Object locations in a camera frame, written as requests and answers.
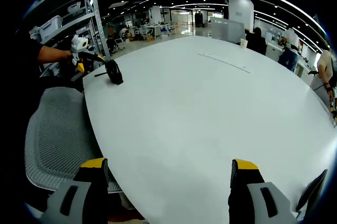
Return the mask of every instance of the office chair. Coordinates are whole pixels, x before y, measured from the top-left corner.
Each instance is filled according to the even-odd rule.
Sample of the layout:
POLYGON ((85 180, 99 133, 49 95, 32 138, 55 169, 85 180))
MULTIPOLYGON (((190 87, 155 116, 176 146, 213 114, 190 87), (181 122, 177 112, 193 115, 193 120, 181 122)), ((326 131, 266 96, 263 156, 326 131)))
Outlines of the office chair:
POLYGON ((141 31, 137 27, 134 27, 134 30, 135 30, 135 35, 139 35, 141 33, 141 31))
MULTIPOLYGON (((79 166, 102 157, 87 114, 84 95, 74 88, 53 87, 44 91, 31 116, 25 139, 25 171, 40 194, 34 197, 44 211, 46 199, 62 182, 72 180, 79 166)), ((110 173, 108 193, 121 192, 110 173)))
POLYGON ((174 21, 170 21, 169 25, 168 25, 168 31, 171 33, 171 31, 174 31, 175 33, 175 22, 174 21))
POLYGON ((147 36, 152 35, 153 30, 148 30, 145 25, 141 25, 141 35, 143 36, 143 39, 145 40, 147 36))
POLYGON ((125 49, 126 39, 127 39, 127 33, 121 33, 121 38, 115 39, 115 43, 119 47, 119 49, 125 49))

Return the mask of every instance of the white partition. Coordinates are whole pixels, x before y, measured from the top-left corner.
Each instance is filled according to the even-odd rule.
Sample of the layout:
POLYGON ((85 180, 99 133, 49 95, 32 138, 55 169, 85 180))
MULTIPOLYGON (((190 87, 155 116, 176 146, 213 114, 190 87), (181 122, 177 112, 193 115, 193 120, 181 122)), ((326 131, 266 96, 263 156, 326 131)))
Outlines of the white partition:
POLYGON ((211 24, 212 37, 215 39, 236 44, 240 42, 241 38, 245 38, 243 23, 211 17, 211 24))

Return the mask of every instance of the mesh chair back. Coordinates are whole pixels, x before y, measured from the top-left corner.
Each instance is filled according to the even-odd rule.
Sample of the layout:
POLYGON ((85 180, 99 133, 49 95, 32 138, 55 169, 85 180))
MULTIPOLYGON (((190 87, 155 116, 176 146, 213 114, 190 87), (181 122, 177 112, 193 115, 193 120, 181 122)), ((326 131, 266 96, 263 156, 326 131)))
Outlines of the mesh chair back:
MULTIPOLYGON (((74 178, 81 164, 99 157, 84 95, 67 87, 47 89, 26 132, 25 167, 31 183, 56 190, 74 178)), ((113 178, 108 191, 121 191, 113 178)))
POLYGON ((212 37, 228 41, 231 43, 239 43, 241 38, 245 38, 243 23, 211 17, 212 37))

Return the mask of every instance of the white cabinet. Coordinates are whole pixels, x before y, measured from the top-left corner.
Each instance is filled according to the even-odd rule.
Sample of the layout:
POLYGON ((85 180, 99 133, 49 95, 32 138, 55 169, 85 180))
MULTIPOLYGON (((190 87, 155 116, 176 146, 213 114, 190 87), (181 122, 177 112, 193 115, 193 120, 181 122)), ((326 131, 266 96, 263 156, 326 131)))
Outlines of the white cabinet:
POLYGON ((272 60, 277 62, 279 61, 279 57, 282 55, 282 53, 283 53, 283 50, 277 45, 274 45, 271 43, 267 44, 267 50, 265 52, 265 55, 268 58, 271 58, 272 60))

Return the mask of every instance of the desk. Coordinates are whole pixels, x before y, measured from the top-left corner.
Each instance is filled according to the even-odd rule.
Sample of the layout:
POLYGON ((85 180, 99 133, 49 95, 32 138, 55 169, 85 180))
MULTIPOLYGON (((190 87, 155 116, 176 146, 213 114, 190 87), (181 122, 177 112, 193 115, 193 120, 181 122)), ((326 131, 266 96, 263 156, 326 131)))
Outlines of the desk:
POLYGON ((152 28, 154 31, 154 39, 156 39, 157 36, 160 36, 162 34, 161 29, 166 28, 166 30, 169 30, 168 24, 163 24, 163 25, 150 25, 147 26, 146 29, 152 28))
POLYGON ((84 78, 97 142, 150 223, 228 223, 232 159, 254 162, 292 202, 329 166, 337 128, 277 62, 207 37, 116 59, 124 83, 84 78))

